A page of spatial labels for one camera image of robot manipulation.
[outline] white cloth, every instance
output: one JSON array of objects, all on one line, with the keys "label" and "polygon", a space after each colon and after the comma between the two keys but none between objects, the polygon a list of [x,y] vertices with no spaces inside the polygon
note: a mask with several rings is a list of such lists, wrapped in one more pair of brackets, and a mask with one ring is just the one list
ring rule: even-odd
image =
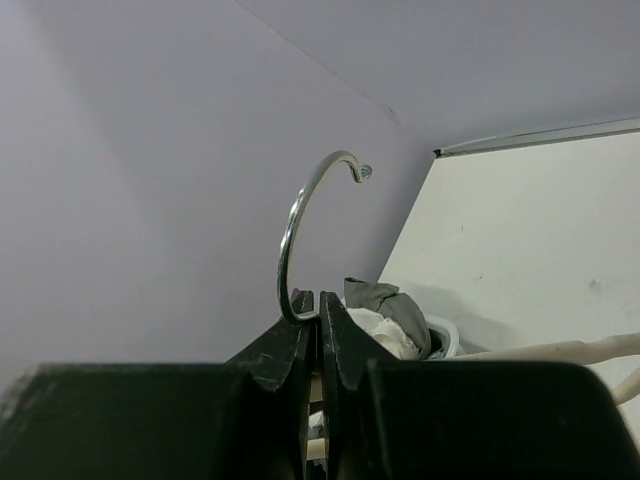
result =
[{"label": "white cloth", "polygon": [[397,322],[366,308],[347,308],[354,323],[400,360],[416,360],[418,347]]}]

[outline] white wall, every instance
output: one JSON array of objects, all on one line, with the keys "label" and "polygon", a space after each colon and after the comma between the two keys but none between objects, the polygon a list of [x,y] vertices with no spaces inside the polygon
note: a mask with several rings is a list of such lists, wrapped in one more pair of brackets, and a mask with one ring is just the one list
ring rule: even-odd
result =
[{"label": "white wall", "polygon": [[[634,133],[438,159],[381,280],[489,350],[638,332],[639,152]],[[640,398],[623,411],[640,439]]]},{"label": "white wall", "polygon": [[433,148],[640,116],[640,2],[238,1]]},{"label": "white wall", "polygon": [[231,0],[0,3],[0,386],[36,361],[220,361],[292,284],[375,278],[428,150]]}]

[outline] ceiling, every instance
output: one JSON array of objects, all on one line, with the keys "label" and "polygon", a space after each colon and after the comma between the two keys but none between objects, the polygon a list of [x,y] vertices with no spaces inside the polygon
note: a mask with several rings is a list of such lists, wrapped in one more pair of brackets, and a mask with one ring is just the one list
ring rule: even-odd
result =
[{"label": "ceiling", "polygon": [[430,147],[640,116],[640,2],[238,0]]}]

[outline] silver hook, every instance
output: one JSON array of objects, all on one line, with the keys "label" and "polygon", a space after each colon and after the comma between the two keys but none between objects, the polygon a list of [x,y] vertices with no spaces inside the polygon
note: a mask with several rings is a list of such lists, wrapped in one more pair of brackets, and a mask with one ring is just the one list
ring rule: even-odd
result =
[{"label": "silver hook", "polygon": [[317,312],[306,312],[298,314],[293,310],[291,300],[289,298],[289,260],[291,259],[291,251],[293,242],[296,238],[300,219],[304,214],[304,210],[309,203],[309,199],[314,190],[327,173],[327,170],[336,163],[345,162],[349,165],[351,175],[356,183],[362,183],[371,177],[372,169],[369,165],[362,165],[349,152],[337,151],[333,152],[318,165],[311,175],[311,178],[298,193],[295,203],[289,212],[289,221],[287,222],[287,230],[284,232],[282,242],[280,242],[280,259],[278,260],[278,302],[280,303],[280,312],[282,316],[291,323],[300,323],[313,320],[319,316]]}]

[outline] metal edge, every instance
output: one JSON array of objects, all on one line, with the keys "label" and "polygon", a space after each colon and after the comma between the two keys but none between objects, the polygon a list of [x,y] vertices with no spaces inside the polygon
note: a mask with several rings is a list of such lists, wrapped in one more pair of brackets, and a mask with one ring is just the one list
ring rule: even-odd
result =
[{"label": "metal edge", "polygon": [[512,148],[532,147],[634,132],[640,132],[640,118],[594,123],[557,130],[545,130],[511,137],[483,138],[450,147],[439,148],[434,150],[434,154],[436,158],[456,157],[472,153],[495,152]]}]

